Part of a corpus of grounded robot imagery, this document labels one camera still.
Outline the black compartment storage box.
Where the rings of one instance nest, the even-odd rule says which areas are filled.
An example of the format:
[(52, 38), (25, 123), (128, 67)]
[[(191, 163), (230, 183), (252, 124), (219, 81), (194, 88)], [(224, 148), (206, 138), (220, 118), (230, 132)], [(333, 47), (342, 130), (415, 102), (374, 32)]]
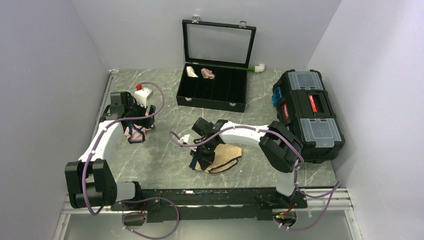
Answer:
[[(184, 67), (176, 92), (179, 106), (243, 113), (257, 28), (239, 24), (182, 20)], [(188, 77), (193, 67), (198, 78)], [(215, 79), (202, 77), (212, 70)]]

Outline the beige underwear navy trim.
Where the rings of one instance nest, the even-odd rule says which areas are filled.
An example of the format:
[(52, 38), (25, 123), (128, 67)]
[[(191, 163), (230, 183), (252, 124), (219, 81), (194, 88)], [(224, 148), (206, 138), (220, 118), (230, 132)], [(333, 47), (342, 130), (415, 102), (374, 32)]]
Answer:
[(193, 157), (188, 165), (193, 171), (201, 171), (209, 174), (218, 174), (234, 167), (243, 155), (241, 147), (231, 144), (219, 144), (214, 150), (215, 157), (213, 163), (205, 170), (202, 170), (198, 161)]

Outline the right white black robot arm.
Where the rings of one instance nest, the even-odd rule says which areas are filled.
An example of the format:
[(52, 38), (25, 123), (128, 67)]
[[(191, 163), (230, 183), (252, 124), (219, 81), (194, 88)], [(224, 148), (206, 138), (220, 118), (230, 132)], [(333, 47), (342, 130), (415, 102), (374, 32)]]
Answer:
[(182, 138), (191, 146), (192, 170), (220, 173), (234, 166), (242, 155), (237, 145), (261, 149), (276, 173), (276, 203), (287, 208), (295, 201), (295, 170), (301, 162), (301, 141), (281, 122), (250, 126), (220, 119), (216, 123), (199, 117), (192, 130), (200, 137), (187, 134)]

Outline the pink underwear navy trim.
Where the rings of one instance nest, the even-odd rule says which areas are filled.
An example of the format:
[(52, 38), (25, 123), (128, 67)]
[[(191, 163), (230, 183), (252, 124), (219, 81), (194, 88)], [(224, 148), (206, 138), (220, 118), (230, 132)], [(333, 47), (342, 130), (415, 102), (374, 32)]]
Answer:
[(129, 144), (143, 143), (147, 139), (147, 132), (150, 128), (131, 123), (123, 132)]

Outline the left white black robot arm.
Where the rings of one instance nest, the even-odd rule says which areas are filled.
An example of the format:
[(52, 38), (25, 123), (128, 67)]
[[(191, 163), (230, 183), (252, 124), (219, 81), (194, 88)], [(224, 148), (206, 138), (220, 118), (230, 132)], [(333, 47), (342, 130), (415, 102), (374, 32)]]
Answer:
[(153, 92), (149, 88), (110, 94), (110, 104), (104, 109), (95, 134), (85, 153), (65, 166), (69, 202), (74, 209), (112, 206), (123, 201), (131, 210), (139, 209), (144, 196), (137, 182), (116, 182), (107, 163), (119, 139), (129, 144), (143, 143), (147, 131), (155, 127), (152, 116), (156, 107), (148, 105)]

